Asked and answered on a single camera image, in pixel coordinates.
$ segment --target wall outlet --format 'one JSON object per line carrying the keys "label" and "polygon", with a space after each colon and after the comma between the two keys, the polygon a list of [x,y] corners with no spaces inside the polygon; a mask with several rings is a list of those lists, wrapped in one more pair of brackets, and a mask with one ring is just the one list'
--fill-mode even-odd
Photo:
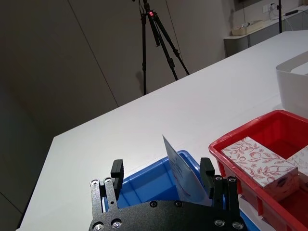
{"label": "wall outlet", "polygon": [[263,5],[263,13],[266,13],[269,11],[269,5],[266,4],[266,5]]}
{"label": "wall outlet", "polygon": [[272,5],[272,4],[274,4],[274,3],[271,2],[271,3],[269,3],[269,4],[264,5],[264,6],[262,7],[263,13],[266,13],[266,12],[268,12],[268,11],[273,11],[273,10],[275,10],[275,9],[276,9],[276,5]]}

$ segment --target tripod leg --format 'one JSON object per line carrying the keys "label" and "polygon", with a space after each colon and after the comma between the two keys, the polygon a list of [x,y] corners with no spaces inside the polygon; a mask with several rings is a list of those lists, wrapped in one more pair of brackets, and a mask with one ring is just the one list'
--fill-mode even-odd
{"label": "tripod leg", "polygon": [[169,56],[169,53],[168,53],[168,50],[166,48],[165,42],[164,42],[163,37],[161,36],[158,28],[157,28],[157,32],[158,32],[158,39],[160,41],[160,44],[162,45],[163,51],[165,53],[165,56],[167,58],[167,62],[168,62],[169,66],[171,68],[171,71],[173,73],[173,76],[174,76],[175,80],[178,80],[177,73],[174,70],[175,65],[174,65],[173,59]]}
{"label": "tripod leg", "polygon": [[177,58],[179,59],[180,63],[182,64],[182,66],[183,66],[183,68],[184,68],[186,74],[189,75],[189,72],[188,72],[188,70],[187,70],[187,68],[186,68],[186,66],[185,66],[185,64],[184,64],[184,62],[183,62],[183,60],[182,60],[181,57],[180,57],[180,53],[179,53],[178,49],[176,49],[175,46],[173,45],[173,43],[172,43],[172,41],[171,41],[171,38],[169,37],[168,33],[166,32],[166,30],[165,30],[165,28],[164,28],[162,22],[160,21],[160,19],[159,19],[159,17],[158,17],[158,15],[157,15],[156,12],[154,12],[154,18],[155,18],[155,21],[156,21],[158,27],[160,28],[160,30],[162,31],[163,35],[165,36],[167,42],[170,44],[170,47],[172,48],[172,50],[173,50],[175,56],[177,56]]}
{"label": "tripod leg", "polygon": [[146,14],[141,15],[142,23],[142,70],[143,70],[143,94],[146,95],[146,42],[145,42],[145,23]]}

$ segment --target white bin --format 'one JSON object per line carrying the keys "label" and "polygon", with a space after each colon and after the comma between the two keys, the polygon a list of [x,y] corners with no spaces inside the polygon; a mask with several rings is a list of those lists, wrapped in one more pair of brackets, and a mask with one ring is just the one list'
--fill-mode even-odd
{"label": "white bin", "polygon": [[302,53],[276,67],[282,106],[290,112],[308,118],[308,69],[291,73],[308,63],[308,52]]}

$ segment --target white tabletop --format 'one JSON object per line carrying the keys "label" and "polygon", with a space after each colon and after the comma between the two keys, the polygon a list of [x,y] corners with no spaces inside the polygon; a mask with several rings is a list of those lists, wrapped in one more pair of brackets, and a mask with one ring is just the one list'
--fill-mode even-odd
{"label": "white tabletop", "polygon": [[88,230],[89,182],[123,159],[125,177],[166,156],[162,134],[199,161],[226,132],[281,107],[275,67],[308,51],[284,32],[53,139],[20,231]]}

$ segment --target white box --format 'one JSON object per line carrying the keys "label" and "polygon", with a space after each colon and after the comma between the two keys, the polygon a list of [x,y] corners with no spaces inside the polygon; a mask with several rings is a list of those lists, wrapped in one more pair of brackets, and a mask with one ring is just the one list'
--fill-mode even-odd
{"label": "white box", "polygon": [[308,51],[276,67],[280,97],[283,107],[290,112],[308,118],[308,70],[291,73],[308,63]]}
{"label": "white box", "polygon": [[298,167],[299,185],[308,192],[308,146],[289,157],[288,161]]}
{"label": "white box", "polygon": [[222,152],[277,201],[299,189],[298,168],[250,137]]}

